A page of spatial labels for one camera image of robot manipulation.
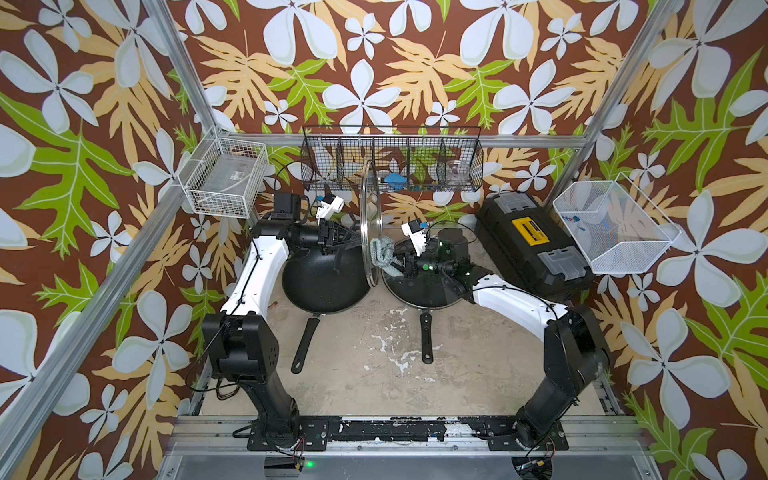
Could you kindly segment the grey-green cloth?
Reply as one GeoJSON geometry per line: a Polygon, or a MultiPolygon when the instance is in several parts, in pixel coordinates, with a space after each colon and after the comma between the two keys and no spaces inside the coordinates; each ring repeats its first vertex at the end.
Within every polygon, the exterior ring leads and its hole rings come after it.
{"type": "Polygon", "coordinates": [[[403,272],[393,264],[395,242],[388,236],[373,238],[370,241],[372,264],[390,277],[403,277],[403,272]]]}

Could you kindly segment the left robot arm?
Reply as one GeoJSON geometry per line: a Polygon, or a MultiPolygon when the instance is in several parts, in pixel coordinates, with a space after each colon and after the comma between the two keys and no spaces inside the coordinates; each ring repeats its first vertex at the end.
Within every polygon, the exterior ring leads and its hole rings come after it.
{"type": "Polygon", "coordinates": [[[357,235],[333,221],[344,205],[327,193],[305,223],[297,194],[278,192],[273,209],[250,229],[245,272],[221,310],[205,316],[202,332],[212,375],[242,389],[257,409],[251,449],[285,453],[303,441],[296,400],[277,372],[279,342],[267,323],[270,298],[281,282],[289,300],[310,313],[292,371],[303,369],[324,314],[345,311],[369,292],[357,235]]]}

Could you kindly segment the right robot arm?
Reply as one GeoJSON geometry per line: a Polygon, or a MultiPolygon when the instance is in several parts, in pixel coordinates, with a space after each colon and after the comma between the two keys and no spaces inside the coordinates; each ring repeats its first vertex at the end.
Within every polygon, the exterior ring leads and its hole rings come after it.
{"type": "Polygon", "coordinates": [[[614,364],[598,321],[585,305],[568,306],[517,287],[471,260],[467,241],[456,228],[429,238],[424,230],[394,242],[382,236],[365,252],[386,279],[401,283],[394,295],[428,309],[429,295],[419,280],[438,284],[448,306],[459,300],[495,311],[532,333],[543,344],[545,376],[517,411],[511,439],[532,450],[552,433],[578,397],[614,364]]]}

